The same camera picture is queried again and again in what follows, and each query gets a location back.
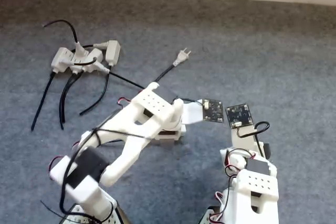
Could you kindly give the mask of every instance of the circuit board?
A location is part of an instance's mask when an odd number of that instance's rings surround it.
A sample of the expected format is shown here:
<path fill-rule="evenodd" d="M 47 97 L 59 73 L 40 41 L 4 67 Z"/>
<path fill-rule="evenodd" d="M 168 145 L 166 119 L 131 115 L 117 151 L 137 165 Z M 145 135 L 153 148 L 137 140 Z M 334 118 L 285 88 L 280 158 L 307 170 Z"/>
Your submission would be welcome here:
<path fill-rule="evenodd" d="M 223 104 L 221 101 L 203 99 L 203 120 L 223 123 L 224 122 L 224 112 Z"/>
<path fill-rule="evenodd" d="M 252 116 L 246 103 L 225 109 L 231 129 L 253 125 Z"/>

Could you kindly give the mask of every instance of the black cable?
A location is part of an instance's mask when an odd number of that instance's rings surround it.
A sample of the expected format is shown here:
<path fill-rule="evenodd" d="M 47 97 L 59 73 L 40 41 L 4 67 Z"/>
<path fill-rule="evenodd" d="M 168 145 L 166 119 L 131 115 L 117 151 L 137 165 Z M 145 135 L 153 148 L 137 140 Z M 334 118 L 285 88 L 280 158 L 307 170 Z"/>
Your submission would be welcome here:
<path fill-rule="evenodd" d="M 59 213 L 53 211 L 50 207 L 48 207 L 42 200 L 40 200 L 40 202 L 42 203 L 42 205 L 45 206 L 45 208 L 47 208 L 48 211 L 52 212 L 54 215 L 58 216 L 59 218 L 62 218 L 62 220 L 67 220 L 67 221 L 71 221 L 73 223 L 82 223 L 82 222 L 78 222 L 78 221 L 74 221 L 74 220 L 69 220 L 67 218 L 65 218 L 65 216 L 60 215 Z"/>
<path fill-rule="evenodd" d="M 50 87 L 50 85 L 51 85 L 52 80 L 53 80 L 54 77 L 55 77 L 55 74 L 56 74 L 55 72 L 51 72 L 51 73 L 50 73 L 48 83 L 47 83 L 47 85 L 46 85 L 46 88 L 44 89 L 44 92 L 43 92 L 43 95 L 42 95 L 40 104 L 39 104 L 39 106 L 38 106 L 38 108 L 37 108 L 37 111 L 36 111 L 35 116 L 34 116 L 34 119 L 33 119 L 33 123 L 32 123 L 32 125 L 31 125 L 31 127 L 30 127 L 30 130 L 31 130 L 31 131 L 33 131 L 34 128 L 35 128 L 35 124 L 36 124 L 37 118 L 38 118 L 38 116 L 40 115 L 40 112 L 41 112 L 41 109 L 42 109 L 44 100 L 45 100 L 45 98 L 46 98 L 46 96 L 47 96 L 48 89 L 49 89 L 49 87 Z"/>
<path fill-rule="evenodd" d="M 75 66 L 87 66 L 95 63 L 97 61 L 97 58 L 94 57 L 92 61 L 89 62 L 83 62 L 83 63 L 74 63 Z"/>
<path fill-rule="evenodd" d="M 83 72 L 79 72 L 78 74 L 73 73 L 69 77 L 67 83 L 63 88 L 62 95 L 59 99 L 58 114 L 59 114 L 59 123 L 62 130 L 64 130 L 63 124 L 65 123 L 65 98 L 67 96 L 70 87 L 81 77 L 82 74 Z"/>
<path fill-rule="evenodd" d="M 199 101 L 196 101 L 196 100 L 193 100 L 193 99 L 189 99 L 189 98 L 180 98 L 181 100 L 183 101 L 186 101 L 186 102 L 196 102 L 198 103 L 199 105 L 203 106 L 202 103 L 200 103 Z"/>
<path fill-rule="evenodd" d="M 170 70 L 175 68 L 173 64 L 171 64 L 166 70 L 164 70 L 155 80 L 154 82 L 158 82 L 161 80 L 162 77 L 164 77 Z"/>
<path fill-rule="evenodd" d="M 93 45 L 84 45 L 82 47 L 83 48 L 88 48 L 88 47 L 93 47 Z"/>
<path fill-rule="evenodd" d="M 79 115 L 84 115 L 84 114 L 86 114 L 86 113 L 89 112 L 91 109 L 93 109 L 93 107 L 95 107 L 95 106 L 101 101 L 101 99 L 103 99 L 103 97 L 104 97 L 104 95 L 105 95 L 105 93 L 106 93 L 106 90 L 107 90 L 107 86 L 108 86 L 108 84 L 109 84 L 109 77 L 110 77 L 110 75 L 107 74 L 107 75 L 106 75 L 106 78 L 105 78 L 105 86 L 104 86 L 104 90 L 103 90 L 102 94 L 100 95 L 100 97 L 98 98 L 98 100 L 97 100 L 94 104 L 92 104 L 91 106 L 89 106 L 88 108 L 86 108 L 85 110 L 83 110 L 82 112 L 80 112 Z"/>
<path fill-rule="evenodd" d="M 266 126 L 263 127 L 261 130 L 258 130 L 258 131 L 256 131 L 256 132 L 251 132 L 251 133 L 248 133 L 248 134 L 245 134 L 245 135 L 242 135 L 242 136 L 239 135 L 239 128 L 237 128 L 237 136 L 240 137 L 240 138 L 244 138 L 244 137 L 248 137 L 248 136 L 254 136 L 254 138 L 255 138 L 255 140 L 256 140 L 256 142 L 257 142 L 257 146 L 258 146 L 258 149 L 259 149 L 259 153 L 260 153 L 260 155 L 261 155 L 262 157 L 264 157 L 264 155 L 263 155 L 263 153 L 262 153 L 263 151 L 261 150 L 260 143 L 259 143 L 259 139 L 258 139 L 258 136 L 257 136 L 257 135 L 260 134 L 260 133 L 262 133 L 262 132 L 267 131 L 267 130 L 269 129 L 269 127 L 270 127 L 270 124 L 269 124 L 269 122 L 267 122 L 267 121 L 261 121 L 261 122 L 258 122 L 258 123 L 255 124 L 254 129 L 257 129 L 258 126 L 261 125 L 261 124 L 265 124 Z"/>
<path fill-rule="evenodd" d="M 64 127 L 63 127 L 63 113 L 62 113 L 62 101 L 63 101 L 63 96 L 67 90 L 67 87 L 69 85 L 69 83 L 73 80 L 73 78 L 75 77 L 75 74 L 73 73 L 67 83 L 65 84 L 64 88 L 63 88 L 63 91 L 62 91 L 62 95 L 59 99 L 59 104 L 58 104 L 58 116 L 59 116 L 59 123 L 60 123 L 60 126 L 61 126 L 61 129 L 64 130 Z"/>
<path fill-rule="evenodd" d="M 269 126 L 270 126 L 270 125 L 269 125 L 269 122 L 262 121 L 262 122 L 256 123 L 256 125 L 254 125 L 254 129 L 257 129 L 258 126 L 261 125 L 261 124 L 266 124 L 266 125 L 268 126 L 267 128 L 265 127 L 265 130 L 264 130 L 264 131 L 266 131 L 266 130 L 269 128 Z M 261 156 L 264 157 L 264 155 L 263 155 L 263 153 L 262 153 L 263 151 L 261 150 L 261 147 L 260 147 L 260 143 L 259 143 L 258 136 L 255 135 L 254 137 L 255 137 L 255 139 L 256 139 L 256 142 L 257 142 L 257 145 L 258 145 L 259 152 L 260 152 Z"/>
<path fill-rule="evenodd" d="M 269 126 L 270 126 L 269 122 L 262 121 L 262 122 L 256 123 L 256 126 L 259 126 L 259 125 L 261 125 L 261 124 L 265 124 L 266 126 L 265 126 L 264 128 L 262 128 L 261 130 L 258 130 L 258 131 L 256 131 L 256 132 L 251 132 L 251 133 L 248 133 L 248 134 L 245 134 L 245 135 L 240 135 L 240 134 L 239 134 L 239 127 L 238 127 L 238 128 L 237 128 L 237 136 L 238 136 L 239 138 L 245 138 L 245 137 L 248 137 L 248 136 L 255 136 L 255 135 L 258 135 L 258 134 L 260 134 L 260 133 L 262 133 L 262 132 L 264 132 L 264 131 L 267 131 L 268 128 L 269 128 Z"/>
<path fill-rule="evenodd" d="M 251 157 L 253 156 L 253 154 L 252 154 L 250 151 L 246 150 L 246 149 L 243 149 L 243 148 L 234 148 L 234 149 L 232 149 L 231 151 L 229 151 L 229 152 L 227 153 L 228 158 L 229 158 L 229 156 L 230 156 L 230 153 L 231 153 L 231 152 L 234 152 L 234 151 L 236 151 L 236 150 L 238 150 L 238 151 L 245 151 L 245 152 L 247 152 Z"/>
<path fill-rule="evenodd" d="M 113 75 L 113 76 L 115 76 L 115 77 L 118 77 L 119 79 L 124 80 L 124 81 L 126 81 L 126 82 L 128 82 L 128 83 L 130 83 L 130 84 L 132 84 L 132 85 L 134 85 L 134 86 L 136 86 L 136 87 L 138 87 L 138 88 L 140 88 L 140 89 L 145 89 L 143 86 L 141 86 L 141 85 L 139 85 L 139 84 L 137 84 L 137 83 L 135 83 L 135 82 L 133 82 L 133 81 L 130 81 L 130 80 L 128 80 L 128 79 L 126 79 L 126 78 L 124 78 L 124 77 L 122 77 L 122 76 L 120 76 L 120 75 L 118 75 L 118 74 L 116 74 L 116 73 L 113 73 L 113 72 L 111 72 L 111 71 L 110 71 L 110 75 Z"/>
<path fill-rule="evenodd" d="M 57 22 L 64 22 L 64 23 L 66 23 L 66 24 L 68 24 L 70 26 L 72 34 L 73 34 L 73 38 L 75 39 L 75 42 L 77 43 L 78 39 L 77 39 L 77 34 L 76 34 L 76 31 L 75 31 L 75 28 L 73 27 L 73 25 L 69 21 L 67 21 L 65 19 L 58 19 L 58 20 L 51 21 L 51 22 L 43 25 L 43 27 L 50 26 L 50 25 L 52 25 L 54 23 L 57 23 Z"/>
<path fill-rule="evenodd" d="M 67 97 L 67 94 L 71 88 L 71 86 L 73 84 L 75 84 L 76 81 L 78 81 L 78 79 L 82 76 L 83 74 L 83 71 L 82 72 L 79 72 L 78 74 L 76 74 L 74 76 L 74 78 L 72 79 L 72 81 L 70 81 L 70 83 L 68 84 L 66 90 L 65 90 L 65 93 L 64 93 L 64 96 L 62 98 L 62 122 L 65 123 L 65 99 Z"/>
<path fill-rule="evenodd" d="M 88 215 L 88 214 L 85 214 L 85 213 L 73 213 L 73 212 L 67 211 L 64 208 L 64 201 L 65 201 L 65 194 L 66 194 L 65 187 L 66 187 L 66 184 L 67 184 L 67 178 L 68 178 L 68 174 L 69 174 L 69 171 L 70 171 L 70 167 L 72 166 L 73 162 L 75 161 L 75 159 L 76 159 L 77 155 L 79 154 L 80 150 L 82 149 L 82 147 L 85 146 L 85 144 L 91 139 L 91 137 L 94 134 L 97 136 L 97 140 L 98 140 L 99 145 L 100 145 L 100 138 L 99 138 L 99 135 L 98 135 L 98 131 L 108 131 L 108 132 L 118 133 L 118 134 L 122 134 L 122 135 L 136 136 L 136 137 L 141 137 L 141 138 L 144 138 L 144 139 L 148 139 L 148 138 L 146 138 L 144 136 L 140 136 L 140 135 L 129 134 L 129 133 L 120 132 L 120 131 L 100 129 L 100 127 L 103 126 L 106 123 L 107 120 L 109 120 L 110 118 L 112 118 L 119 111 L 120 111 L 120 109 L 115 110 L 109 117 L 107 117 L 102 123 L 100 123 L 96 128 L 94 128 L 91 131 L 91 133 L 82 141 L 81 145 L 78 146 L 77 150 L 72 155 L 72 157 L 71 157 L 71 159 L 70 159 L 70 161 L 68 163 L 68 166 L 67 166 L 67 168 L 66 168 L 66 170 L 64 172 L 63 183 L 62 183 L 62 187 L 61 187 L 61 197 L 60 197 L 60 201 L 59 201 L 59 208 L 60 208 L 60 210 L 62 211 L 63 214 L 65 214 L 65 215 L 84 216 L 84 217 L 87 217 L 87 218 L 91 219 L 92 221 L 94 221 L 94 222 L 96 222 L 98 224 L 102 224 L 102 222 L 99 219 L 97 219 L 96 217 L 94 217 L 94 216 L 91 216 L 91 215 Z"/>

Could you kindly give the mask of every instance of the electrical wire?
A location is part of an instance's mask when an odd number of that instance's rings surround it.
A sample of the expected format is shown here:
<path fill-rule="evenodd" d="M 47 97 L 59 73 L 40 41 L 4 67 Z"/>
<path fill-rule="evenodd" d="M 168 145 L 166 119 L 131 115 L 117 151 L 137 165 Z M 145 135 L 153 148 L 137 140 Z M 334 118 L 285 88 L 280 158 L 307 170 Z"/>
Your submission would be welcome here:
<path fill-rule="evenodd" d="M 127 101 L 128 103 L 131 102 L 130 99 L 127 99 L 127 98 L 125 98 L 125 97 L 120 97 L 120 98 L 118 99 L 118 101 L 117 101 L 117 105 L 119 105 L 122 109 L 124 108 L 124 106 L 120 103 L 121 101 Z"/>
<path fill-rule="evenodd" d="M 245 138 L 245 137 L 248 137 L 248 136 L 254 136 L 255 137 L 255 140 L 257 142 L 257 146 L 258 146 L 258 149 L 259 149 L 259 152 L 260 152 L 260 155 L 262 157 L 264 157 L 263 155 L 263 151 L 261 150 L 261 147 L 260 147 L 260 143 L 259 143 L 259 139 L 258 139 L 258 134 L 262 133 L 262 132 L 265 132 L 269 129 L 270 127 L 270 123 L 267 122 L 267 121 L 261 121 L 261 122 L 258 122 L 255 124 L 254 126 L 254 129 L 258 129 L 258 126 L 261 125 L 261 124 L 265 124 L 265 127 L 263 127 L 262 129 L 260 130 L 257 130 L 256 132 L 251 132 L 251 133 L 248 133 L 248 134 L 245 134 L 245 135 L 239 135 L 239 127 L 237 128 L 237 136 L 240 137 L 240 138 Z"/>
<path fill-rule="evenodd" d="M 166 70 L 164 70 L 155 80 L 154 82 L 158 82 L 161 80 L 162 77 L 164 77 L 170 70 L 175 68 L 173 64 L 171 64 Z"/>
<path fill-rule="evenodd" d="M 140 88 L 140 89 L 145 89 L 145 87 L 141 86 L 140 84 L 137 84 L 137 83 L 135 83 L 133 81 L 130 81 L 130 80 L 126 79 L 125 77 L 122 77 L 122 76 L 120 76 L 120 75 L 118 75 L 116 73 L 113 73 L 111 71 L 110 71 L 110 75 L 115 76 L 115 77 L 117 77 L 117 78 L 119 78 L 119 79 L 121 79 L 123 81 L 126 81 L 126 82 L 128 82 L 128 83 L 130 83 L 130 84 L 132 84 L 132 85 L 134 85 L 134 86 L 136 86 L 138 88 Z"/>
<path fill-rule="evenodd" d="M 100 123 L 96 128 L 94 128 L 91 131 L 91 133 L 82 141 L 81 145 L 78 146 L 77 150 L 72 155 L 72 157 L 71 157 L 71 159 L 70 159 L 70 161 L 68 163 L 68 166 L 67 166 L 67 168 L 66 168 L 66 170 L 64 172 L 63 183 L 62 183 L 62 187 L 61 187 L 61 197 L 60 197 L 60 201 L 59 201 L 59 208 L 60 208 L 60 210 L 62 211 L 63 214 L 65 214 L 65 215 L 84 216 L 84 217 L 87 217 L 90 220 L 92 220 L 92 221 L 94 221 L 94 222 L 96 222 L 98 224 L 102 224 L 102 222 L 99 219 L 97 219 L 96 217 L 94 217 L 94 216 L 88 215 L 86 213 L 73 213 L 73 212 L 67 211 L 64 208 L 64 201 L 65 201 L 65 195 L 66 195 L 65 188 L 66 188 L 66 182 L 67 182 L 67 177 L 68 177 L 68 174 L 69 174 L 69 171 L 70 171 L 70 167 L 72 166 L 73 162 L 75 161 L 75 159 L 76 159 L 77 155 L 79 154 L 80 150 L 82 149 L 82 147 L 85 146 L 85 144 L 91 139 L 91 137 L 93 135 L 95 135 L 97 137 L 99 145 L 101 145 L 101 141 L 100 141 L 100 137 L 99 137 L 98 131 L 113 132 L 113 133 L 118 133 L 118 134 L 121 134 L 121 135 L 136 136 L 136 137 L 144 138 L 144 139 L 147 139 L 147 140 L 151 140 L 151 139 L 149 139 L 147 137 L 136 135 L 136 134 L 130 134 L 130 133 L 120 132 L 120 131 L 100 129 L 100 127 L 103 126 L 106 123 L 107 120 L 109 120 L 110 118 L 112 118 L 119 111 L 120 111 L 120 109 L 115 110 L 109 117 L 107 117 L 102 123 Z"/>
<path fill-rule="evenodd" d="M 58 19 L 58 20 L 50 21 L 49 23 L 46 23 L 45 25 L 43 25 L 43 27 L 50 26 L 50 25 L 52 25 L 54 23 L 57 23 L 57 22 L 64 22 L 64 23 L 68 24 L 70 26 L 70 28 L 71 28 L 71 31 L 72 31 L 73 38 L 74 38 L 75 42 L 78 43 L 78 39 L 77 39 L 77 34 L 76 34 L 76 31 L 75 31 L 75 28 L 73 27 L 73 25 L 69 21 L 67 21 L 65 19 Z"/>
<path fill-rule="evenodd" d="M 193 100 L 193 99 L 189 99 L 189 98 L 180 98 L 180 99 L 183 100 L 183 101 L 186 101 L 186 102 L 196 102 L 199 105 L 203 106 L 203 104 L 201 102 L 197 101 L 197 100 Z"/>
<path fill-rule="evenodd" d="M 42 109 L 44 100 L 45 100 L 45 98 L 46 98 L 46 96 L 47 96 L 47 92 L 48 92 L 48 90 L 49 90 L 49 87 L 50 87 L 50 85 L 51 85 L 52 80 L 53 80 L 54 77 L 55 77 L 55 74 L 56 74 L 55 72 L 51 72 L 51 73 L 50 73 L 48 83 L 47 83 L 47 85 L 46 85 L 46 88 L 44 89 L 44 92 L 43 92 L 43 95 L 42 95 L 40 104 L 39 104 L 39 106 L 38 106 L 38 108 L 37 108 L 37 111 L 36 111 L 36 113 L 35 113 L 35 116 L 34 116 L 32 125 L 31 125 L 31 127 L 30 127 L 30 130 L 31 130 L 31 131 L 33 131 L 34 128 L 35 128 L 35 124 L 36 124 L 37 118 L 38 118 L 38 116 L 40 115 L 40 112 L 41 112 L 41 109 Z"/>
<path fill-rule="evenodd" d="M 61 129 L 64 129 L 63 124 L 65 123 L 65 99 L 68 94 L 69 89 L 71 86 L 78 81 L 78 79 L 82 76 L 83 71 L 79 72 L 78 74 L 73 73 L 70 78 L 68 79 L 67 83 L 65 84 L 63 88 L 62 95 L 59 100 L 59 107 L 58 107 L 58 112 L 59 112 L 59 122 Z"/>
<path fill-rule="evenodd" d="M 59 104 L 58 104 L 58 116 L 59 116 L 59 123 L 60 123 L 60 126 L 61 126 L 61 129 L 62 129 L 62 130 L 64 130 L 64 127 L 63 127 L 63 112 L 62 112 L 62 101 L 63 101 L 63 96 L 64 96 L 64 94 L 65 94 L 65 92 L 66 92 L 66 90 L 67 90 L 68 85 L 69 85 L 70 82 L 74 79 L 74 77 L 75 77 L 75 74 L 74 74 L 74 73 L 69 77 L 67 83 L 65 84 L 65 86 L 64 86 L 64 88 L 63 88 L 62 95 L 61 95 L 61 97 L 60 97 L 60 99 L 59 99 Z"/>
<path fill-rule="evenodd" d="M 88 113 L 90 110 L 93 109 L 93 107 L 95 107 L 104 97 L 105 93 L 106 93 L 106 90 L 107 90 L 107 86 L 109 84 L 109 78 L 110 78 L 110 75 L 107 74 L 106 77 L 105 77 L 105 86 L 104 86 L 104 90 L 102 92 L 102 94 L 100 95 L 100 97 L 98 98 L 98 100 L 92 104 L 91 106 L 87 107 L 86 109 L 84 109 L 82 112 L 79 113 L 79 115 L 84 115 L 86 113 Z"/>
<path fill-rule="evenodd" d="M 236 174 L 229 174 L 229 173 L 227 172 L 227 170 L 226 170 L 227 168 L 228 168 L 231 172 L 239 172 L 239 171 L 240 171 L 240 169 L 239 169 L 238 167 L 236 167 L 236 166 L 230 164 L 230 154 L 231 154 L 232 152 L 234 152 L 234 151 L 244 151 L 244 152 L 246 152 L 247 154 L 249 154 L 249 155 L 250 155 L 250 158 L 252 158 L 252 159 L 256 156 L 256 154 L 252 154 L 250 151 L 248 151 L 248 150 L 246 150 L 246 149 L 243 149 L 243 148 L 234 148 L 234 149 L 228 151 L 227 154 L 226 154 L 226 157 L 225 157 L 225 162 L 224 162 L 224 164 L 225 164 L 224 172 L 225 172 L 226 176 L 228 176 L 228 177 L 234 176 L 234 175 L 236 175 Z"/>
<path fill-rule="evenodd" d="M 92 61 L 89 62 L 83 62 L 83 63 L 74 63 L 75 66 L 88 66 L 91 65 L 93 63 L 95 63 L 97 61 L 97 58 L 94 57 Z"/>
<path fill-rule="evenodd" d="M 227 204 L 228 204 L 228 201 L 229 201 L 229 193 L 230 193 L 230 182 L 233 178 L 235 178 L 236 176 L 232 176 L 229 178 L 229 182 L 228 182 L 228 188 L 227 188 L 227 196 L 226 196 L 226 201 L 225 201 L 225 205 L 224 205 L 224 208 L 222 211 L 216 213 L 216 214 L 210 214 L 209 215 L 209 222 L 210 223 L 213 223 L 213 224 L 225 224 L 224 222 L 222 221 L 219 221 L 220 218 L 223 216 L 224 214 L 224 211 L 225 209 L 227 208 Z M 215 217 L 215 216 L 218 216 L 219 215 L 219 218 L 217 218 L 217 220 L 213 220 L 212 217 Z"/>
<path fill-rule="evenodd" d="M 53 163 L 54 163 L 54 161 L 55 160 L 57 160 L 57 159 L 59 159 L 59 158 L 63 158 L 64 156 L 62 156 L 62 155 L 57 155 L 57 156 L 55 156 L 51 161 L 50 161 L 50 163 L 49 163 L 49 165 L 48 165 L 48 172 L 50 173 L 50 171 L 51 171 L 51 167 L 53 166 Z"/>
<path fill-rule="evenodd" d="M 88 47 L 93 47 L 93 45 L 84 45 L 82 47 L 83 48 L 88 48 Z"/>
<path fill-rule="evenodd" d="M 78 221 L 75 221 L 75 220 L 70 220 L 70 219 L 67 219 L 65 218 L 65 216 L 62 216 L 60 215 L 59 213 L 53 211 L 50 207 L 48 207 L 42 200 L 40 200 L 40 202 L 42 203 L 42 205 L 50 212 L 52 212 L 54 215 L 58 216 L 59 218 L 62 218 L 62 220 L 67 220 L 67 221 L 71 221 L 73 223 L 82 223 L 82 222 L 78 222 Z"/>

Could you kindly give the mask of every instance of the power plug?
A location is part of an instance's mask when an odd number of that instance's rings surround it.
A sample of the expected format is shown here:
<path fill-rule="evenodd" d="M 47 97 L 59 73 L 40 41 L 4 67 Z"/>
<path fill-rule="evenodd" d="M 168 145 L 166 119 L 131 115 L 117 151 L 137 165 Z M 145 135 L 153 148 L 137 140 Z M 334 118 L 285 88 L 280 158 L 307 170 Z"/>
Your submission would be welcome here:
<path fill-rule="evenodd" d="M 93 44 L 93 47 L 106 50 L 105 60 L 110 66 L 117 64 L 120 53 L 120 44 L 117 40 L 109 40 L 107 42 Z"/>
<path fill-rule="evenodd" d="M 93 61 L 93 59 L 96 58 L 96 61 L 93 64 L 87 65 L 83 67 L 84 72 L 91 73 L 93 71 L 100 71 L 109 73 L 110 70 L 101 63 L 103 61 L 103 53 L 97 48 L 94 48 L 91 53 L 87 56 L 85 59 L 86 62 Z"/>

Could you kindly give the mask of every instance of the gray carpet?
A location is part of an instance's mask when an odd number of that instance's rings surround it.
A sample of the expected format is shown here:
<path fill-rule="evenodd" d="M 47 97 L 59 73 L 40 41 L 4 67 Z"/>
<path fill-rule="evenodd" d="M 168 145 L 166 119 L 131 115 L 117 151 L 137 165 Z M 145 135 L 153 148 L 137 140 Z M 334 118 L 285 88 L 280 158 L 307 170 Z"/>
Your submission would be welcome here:
<path fill-rule="evenodd" d="M 101 122 L 118 97 L 137 89 L 111 78 L 104 100 L 78 113 L 103 89 L 99 74 L 84 74 L 66 101 L 65 130 L 58 100 L 70 73 L 59 74 L 36 129 L 30 124 L 61 47 L 72 48 L 63 24 L 73 22 L 83 44 L 117 39 L 114 71 L 143 85 L 188 47 L 190 60 L 162 84 L 180 96 L 247 102 L 254 120 L 267 120 L 260 140 L 271 143 L 278 167 L 280 223 L 327 224 L 336 218 L 336 7 L 231 0 L 0 0 L 1 223 L 58 223 L 39 202 L 58 211 L 60 187 L 48 178 L 55 155 L 69 154 L 82 132 Z M 187 129 L 172 149 L 149 146 L 107 191 L 134 224 L 196 224 L 225 188 L 219 149 L 230 146 L 223 124 Z M 114 160 L 122 144 L 100 148 Z M 68 199 L 67 206 L 73 202 Z"/>

